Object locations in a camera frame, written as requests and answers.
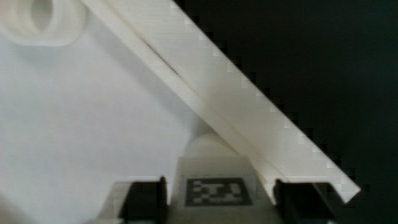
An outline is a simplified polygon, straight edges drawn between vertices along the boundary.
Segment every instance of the diagonal white strip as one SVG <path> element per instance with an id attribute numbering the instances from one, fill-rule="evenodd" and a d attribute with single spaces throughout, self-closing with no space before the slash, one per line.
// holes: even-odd
<path id="1" fill-rule="evenodd" d="M 248 155 L 267 181 L 330 181 L 344 200 L 360 187 L 250 82 L 171 0 L 84 0 L 129 48 Z"/>

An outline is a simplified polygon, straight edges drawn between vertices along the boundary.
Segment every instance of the qr code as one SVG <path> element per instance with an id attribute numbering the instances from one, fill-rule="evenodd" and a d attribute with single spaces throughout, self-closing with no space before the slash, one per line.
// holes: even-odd
<path id="1" fill-rule="evenodd" d="M 234 205 L 253 205 L 244 179 L 189 179 L 186 206 Z"/>

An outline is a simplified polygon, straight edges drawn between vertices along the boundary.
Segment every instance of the white surface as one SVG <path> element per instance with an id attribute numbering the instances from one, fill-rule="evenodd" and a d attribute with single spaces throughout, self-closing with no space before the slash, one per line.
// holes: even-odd
<path id="1" fill-rule="evenodd" d="M 115 181 L 175 174 L 205 130 L 97 19 L 68 47 L 0 37 L 3 223 L 86 223 Z"/>
<path id="2" fill-rule="evenodd" d="M 63 46 L 81 36 L 88 11 L 81 0 L 3 0 L 0 33 L 29 46 Z"/>
<path id="3" fill-rule="evenodd" d="M 349 201 L 360 187 L 173 0 L 84 2 L 227 142 L 250 156 L 266 182 L 274 183 L 276 178 L 331 182 Z"/>

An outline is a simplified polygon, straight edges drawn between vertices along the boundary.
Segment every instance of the black background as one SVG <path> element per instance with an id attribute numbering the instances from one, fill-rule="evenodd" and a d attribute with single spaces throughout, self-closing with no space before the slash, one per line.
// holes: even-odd
<path id="1" fill-rule="evenodd" d="M 362 185 L 340 223 L 398 223 L 398 1 L 177 2 Z"/>

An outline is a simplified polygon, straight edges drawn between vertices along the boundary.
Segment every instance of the white plastic part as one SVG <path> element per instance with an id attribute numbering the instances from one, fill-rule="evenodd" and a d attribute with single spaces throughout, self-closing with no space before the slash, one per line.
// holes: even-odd
<path id="1" fill-rule="evenodd" d="M 129 181 L 115 183 L 107 201 L 104 204 L 104 209 L 99 215 L 99 220 L 118 220 L 131 186 L 132 186 L 132 182 Z"/>
<path id="2" fill-rule="evenodd" d="M 248 158 L 232 156 L 228 151 L 219 148 L 216 138 L 209 139 L 205 145 L 202 143 L 205 138 L 193 142 L 193 146 L 196 146 L 191 147 L 191 150 L 203 152 L 203 154 L 198 153 L 200 157 L 180 158 L 168 223 L 282 224 L 276 207 Z M 212 147 L 211 142 L 216 143 L 218 156 L 200 149 L 202 146 Z M 232 189 L 237 195 L 232 195 L 227 189 Z M 246 198 L 250 202 L 235 204 Z"/>
<path id="3" fill-rule="evenodd" d="M 83 0 L 269 183 L 360 187 L 248 80 L 173 0 Z"/>
<path id="4" fill-rule="evenodd" d="M 0 0 L 0 32 L 29 46 L 63 46 L 79 38 L 88 12 L 79 0 Z"/>

